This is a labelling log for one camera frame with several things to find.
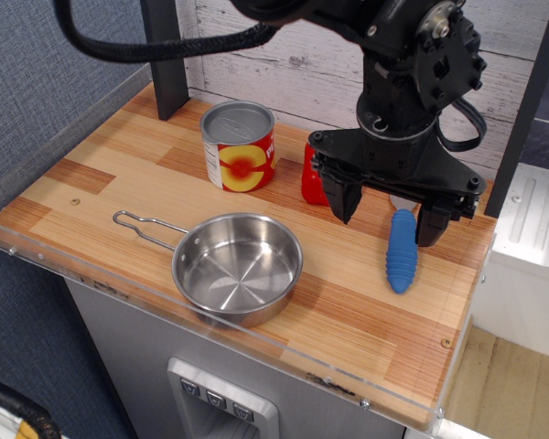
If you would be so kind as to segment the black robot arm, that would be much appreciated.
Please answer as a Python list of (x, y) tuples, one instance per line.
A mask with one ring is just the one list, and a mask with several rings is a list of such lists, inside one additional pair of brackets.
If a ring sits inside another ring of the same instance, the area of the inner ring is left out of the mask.
[(452, 220), (472, 218), (486, 183), (458, 153), (487, 131), (466, 100), (481, 86), (480, 36), (459, 1), (239, 1), (280, 27), (299, 19), (332, 30), (363, 54), (355, 129), (309, 136), (313, 169), (334, 215), (349, 221), (371, 187), (420, 206), (416, 243), (437, 243)]

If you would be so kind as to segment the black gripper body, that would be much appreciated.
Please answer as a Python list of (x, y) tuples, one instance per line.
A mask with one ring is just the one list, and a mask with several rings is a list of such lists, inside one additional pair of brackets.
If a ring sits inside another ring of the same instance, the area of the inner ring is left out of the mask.
[[(315, 150), (312, 167), (337, 180), (362, 183), (422, 206), (431, 195), (461, 196), (461, 211), (472, 211), (485, 181), (454, 155), (474, 149), (485, 134), (485, 121), (465, 99), (449, 100), (436, 88), (436, 104), (424, 107), (408, 80), (371, 81), (358, 99), (354, 129), (316, 131), (308, 142)], [(439, 123), (443, 108), (452, 106), (476, 129), (465, 141), (445, 137)]]

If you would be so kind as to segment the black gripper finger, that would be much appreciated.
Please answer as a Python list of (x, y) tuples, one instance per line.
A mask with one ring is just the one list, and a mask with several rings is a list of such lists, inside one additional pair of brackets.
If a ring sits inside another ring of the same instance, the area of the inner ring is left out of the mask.
[(327, 171), (320, 171), (319, 176), (332, 213), (348, 224), (361, 201), (362, 183), (341, 182)]
[(419, 247), (434, 246), (447, 230), (450, 221), (461, 218), (461, 196), (448, 194), (425, 198), (417, 216), (416, 243)]

